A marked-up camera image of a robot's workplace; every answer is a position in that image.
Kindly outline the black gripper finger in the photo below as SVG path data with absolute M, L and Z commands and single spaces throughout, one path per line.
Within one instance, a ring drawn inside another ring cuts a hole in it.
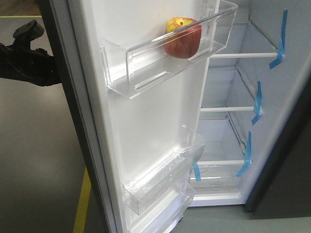
M 41 37 L 45 29 L 36 20 L 32 20 L 21 27 L 17 28 L 13 33 L 13 47 L 26 47 L 30 48 L 33 40 Z

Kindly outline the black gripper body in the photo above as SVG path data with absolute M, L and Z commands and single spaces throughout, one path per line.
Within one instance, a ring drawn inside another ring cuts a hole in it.
M 52 86 L 61 83 L 53 56 L 46 50 L 0 45 L 0 77 Z

